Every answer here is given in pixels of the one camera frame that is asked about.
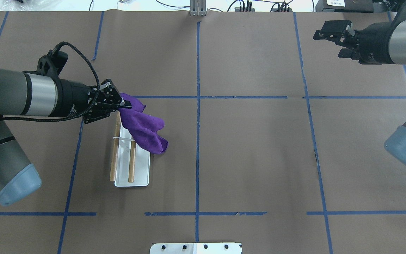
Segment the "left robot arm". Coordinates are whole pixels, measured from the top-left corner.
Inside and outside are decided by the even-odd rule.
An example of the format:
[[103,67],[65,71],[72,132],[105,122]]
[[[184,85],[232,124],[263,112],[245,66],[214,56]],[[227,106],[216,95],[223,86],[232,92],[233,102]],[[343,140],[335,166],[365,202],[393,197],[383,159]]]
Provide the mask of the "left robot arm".
[[61,79],[54,71],[0,69],[0,204],[12,205],[38,190],[42,180],[4,117],[39,117],[46,120],[83,118],[85,123],[110,116],[121,108],[132,108],[113,82],[106,79],[102,88]]

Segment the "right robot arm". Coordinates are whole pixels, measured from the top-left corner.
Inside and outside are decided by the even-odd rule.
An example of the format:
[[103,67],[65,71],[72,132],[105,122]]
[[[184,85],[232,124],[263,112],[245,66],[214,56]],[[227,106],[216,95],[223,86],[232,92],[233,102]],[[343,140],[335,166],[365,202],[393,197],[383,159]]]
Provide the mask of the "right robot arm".
[[[314,32],[313,39],[338,45],[339,58],[352,59],[363,65],[399,66],[406,85],[406,17],[402,13],[362,29],[354,29],[351,20],[327,20]],[[383,147],[406,167],[406,120],[394,129]]]

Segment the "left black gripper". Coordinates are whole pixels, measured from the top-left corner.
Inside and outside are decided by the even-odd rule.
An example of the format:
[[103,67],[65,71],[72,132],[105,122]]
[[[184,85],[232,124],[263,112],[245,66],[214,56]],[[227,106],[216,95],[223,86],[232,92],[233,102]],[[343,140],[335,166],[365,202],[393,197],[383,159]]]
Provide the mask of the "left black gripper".
[[119,108],[132,108],[124,100],[111,79],[105,79],[97,89],[67,79],[59,79],[56,117],[74,117],[82,114],[84,123],[92,123],[110,116]]

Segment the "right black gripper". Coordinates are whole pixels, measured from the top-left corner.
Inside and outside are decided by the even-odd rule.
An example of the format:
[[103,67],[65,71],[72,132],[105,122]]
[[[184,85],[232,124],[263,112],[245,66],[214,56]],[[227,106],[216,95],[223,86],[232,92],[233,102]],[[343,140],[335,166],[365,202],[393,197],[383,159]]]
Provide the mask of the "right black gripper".
[[343,40],[339,58],[358,60],[363,65],[393,64],[389,53],[390,24],[371,24],[354,30],[350,20],[328,20],[313,36],[314,40]]

